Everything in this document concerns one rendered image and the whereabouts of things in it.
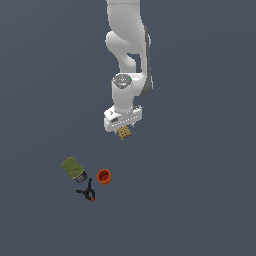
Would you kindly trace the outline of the tan perforated wooden block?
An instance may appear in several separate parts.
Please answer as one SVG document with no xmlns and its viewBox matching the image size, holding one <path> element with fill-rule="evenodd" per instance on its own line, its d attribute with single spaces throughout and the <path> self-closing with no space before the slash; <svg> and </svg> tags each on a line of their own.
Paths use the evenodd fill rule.
<svg viewBox="0 0 256 256">
<path fill-rule="evenodd" d="M 131 131 L 128 129 L 127 126 L 118 129 L 118 135 L 121 139 L 127 138 L 131 135 Z"/>
</svg>

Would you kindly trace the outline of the orange cup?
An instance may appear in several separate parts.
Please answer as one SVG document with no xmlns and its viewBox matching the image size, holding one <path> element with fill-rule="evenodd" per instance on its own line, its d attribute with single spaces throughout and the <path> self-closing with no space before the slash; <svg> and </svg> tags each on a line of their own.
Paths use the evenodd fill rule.
<svg viewBox="0 0 256 256">
<path fill-rule="evenodd" d="M 97 180 L 102 185 L 108 185 L 111 181 L 111 173 L 108 169 L 101 169 L 97 174 Z"/>
</svg>

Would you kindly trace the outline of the olive green can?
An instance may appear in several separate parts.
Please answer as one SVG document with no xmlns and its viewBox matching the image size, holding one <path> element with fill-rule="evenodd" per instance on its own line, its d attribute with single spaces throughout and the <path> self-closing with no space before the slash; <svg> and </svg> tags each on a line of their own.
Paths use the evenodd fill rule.
<svg viewBox="0 0 256 256">
<path fill-rule="evenodd" d="M 84 168 L 78 163 L 74 157 L 69 157 L 62 163 L 63 169 L 66 171 L 68 176 L 78 183 L 84 182 L 88 175 L 84 171 Z"/>
</svg>

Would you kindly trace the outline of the black spring clamp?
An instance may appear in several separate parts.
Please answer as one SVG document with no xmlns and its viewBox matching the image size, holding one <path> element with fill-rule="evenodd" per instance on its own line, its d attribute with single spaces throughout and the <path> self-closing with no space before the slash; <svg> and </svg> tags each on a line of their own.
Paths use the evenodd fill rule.
<svg viewBox="0 0 256 256">
<path fill-rule="evenodd" d="M 95 200 L 95 191 L 91 186 L 92 179 L 89 179 L 88 181 L 88 186 L 86 190 L 77 190 L 78 194 L 83 194 L 85 198 L 89 201 L 94 201 Z"/>
</svg>

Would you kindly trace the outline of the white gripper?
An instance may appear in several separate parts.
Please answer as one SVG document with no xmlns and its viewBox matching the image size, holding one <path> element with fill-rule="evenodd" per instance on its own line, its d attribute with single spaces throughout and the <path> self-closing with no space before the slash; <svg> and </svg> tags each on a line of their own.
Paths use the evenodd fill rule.
<svg viewBox="0 0 256 256">
<path fill-rule="evenodd" d="M 116 132 L 124 126 L 134 126 L 136 122 L 142 119 L 142 109 L 143 107 L 138 105 L 126 113 L 118 113 L 114 107 L 109 108 L 104 112 L 105 130 L 107 132 Z"/>
</svg>

